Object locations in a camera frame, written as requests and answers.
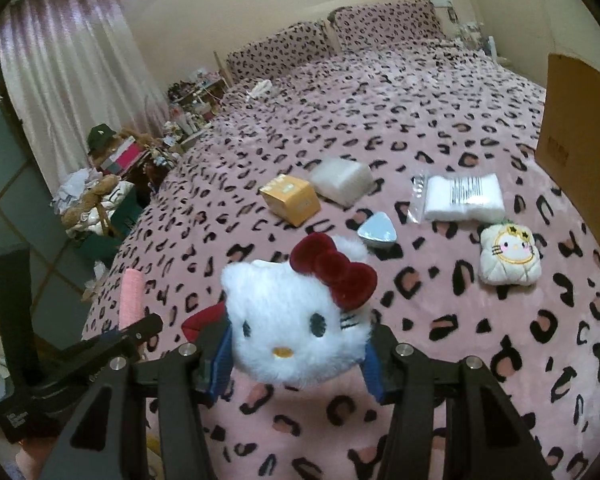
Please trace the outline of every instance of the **silver bolt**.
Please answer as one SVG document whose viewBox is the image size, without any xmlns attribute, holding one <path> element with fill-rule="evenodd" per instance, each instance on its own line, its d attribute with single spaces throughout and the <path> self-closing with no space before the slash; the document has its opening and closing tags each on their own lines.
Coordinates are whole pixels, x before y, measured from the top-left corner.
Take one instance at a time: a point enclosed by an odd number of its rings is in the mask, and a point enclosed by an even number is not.
<svg viewBox="0 0 600 480">
<path fill-rule="evenodd" d="M 471 368 L 471 370 L 477 370 L 478 368 L 482 368 L 482 359 L 476 357 L 475 355 L 470 355 L 467 359 L 464 360 L 466 365 Z"/>
<path fill-rule="evenodd" d="M 109 361 L 109 368 L 112 370 L 122 370 L 126 366 L 126 359 L 123 357 L 114 357 Z"/>
<path fill-rule="evenodd" d="M 413 346 L 408 343 L 400 343 L 395 347 L 395 352 L 401 357 L 408 357 L 413 354 Z"/>
<path fill-rule="evenodd" d="M 178 348 L 178 353 L 183 357 L 187 357 L 195 354 L 197 350 L 193 343 L 184 343 L 184 345 L 180 345 Z"/>
</svg>

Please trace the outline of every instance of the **light blue triangular object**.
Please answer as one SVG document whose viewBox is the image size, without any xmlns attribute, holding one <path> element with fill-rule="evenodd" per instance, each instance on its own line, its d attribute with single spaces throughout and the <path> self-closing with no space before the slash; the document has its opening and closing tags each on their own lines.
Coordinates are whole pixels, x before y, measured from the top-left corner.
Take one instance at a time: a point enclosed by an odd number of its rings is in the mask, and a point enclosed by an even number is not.
<svg viewBox="0 0 600 480">
<path fill-rule="evenodd" d="M 396 243 L 398 237 L 394 225 L 386 213 L 375 213 L 358 229 L 358 236 L 369 247 L 386 249 Z"/>
</svg>

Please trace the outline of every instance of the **blue gripper pad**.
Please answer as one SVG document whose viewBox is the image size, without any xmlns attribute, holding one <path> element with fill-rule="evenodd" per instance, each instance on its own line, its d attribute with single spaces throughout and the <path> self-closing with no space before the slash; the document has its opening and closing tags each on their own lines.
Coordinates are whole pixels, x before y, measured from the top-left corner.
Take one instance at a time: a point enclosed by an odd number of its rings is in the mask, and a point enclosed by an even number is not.
<svg viewBox="0 0 600 480">
<path fill-rule="evenodd" d="M 234 369 L 234 354 L 231 342 L 231 324 L 227 324 L 222 342 L 218 347 L 218 353 L 211 365 L 211 384 L 209 385 L 209 395 L 215 403 L 218 397 L 224 394 L 229 378 L 231 378 L 231 370 Z"/>
<path fill-rule="evenodd" d="M 365 360 L 360 365 L 362 376 L 365 378 L 366 390 L 376 398 L 378 404 L 384 401 L 384 386 L 382 385 L 382 367 L 376 349 L 369 342 L 365 348 Z"/>
</svg>

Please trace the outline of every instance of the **yellow cardboard box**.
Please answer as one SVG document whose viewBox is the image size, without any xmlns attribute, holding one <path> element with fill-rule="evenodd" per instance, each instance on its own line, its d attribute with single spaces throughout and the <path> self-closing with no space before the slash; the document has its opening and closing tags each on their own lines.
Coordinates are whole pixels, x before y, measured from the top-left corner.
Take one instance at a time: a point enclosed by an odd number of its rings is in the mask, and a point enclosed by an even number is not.
<svg viewBox="0 0 600 480">
<path fill-rule="evenodd" d="M 314 188 L 305 180 L 281 174 L 260 188 L 270 211 L 294 227 L 320 211 Z"/>
</svg>

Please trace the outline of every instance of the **cat face plush keychain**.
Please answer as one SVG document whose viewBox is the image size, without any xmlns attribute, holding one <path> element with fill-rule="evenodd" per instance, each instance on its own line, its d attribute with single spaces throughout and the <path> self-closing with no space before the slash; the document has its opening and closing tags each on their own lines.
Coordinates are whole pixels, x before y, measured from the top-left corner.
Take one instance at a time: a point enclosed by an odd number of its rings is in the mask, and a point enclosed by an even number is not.
<svg viewBox="0 0 600 480">
<path fill-rule="evenodd" d="M 482 231 L 480 244 L 480 278 L 488 285 L 531 285 L 540 278 L 540 254 L 529 228 L 492 225 Z"/>
<path fill-rule="evenodd" d="M 258 382 L 302 388 L 361 362 L 371 331 L 367 301 L 378 284 L 367 256 L 359 240 L 316 233 L 288 262 L 226 266 L 221 282 L 236 367 Z"/>
</svg>

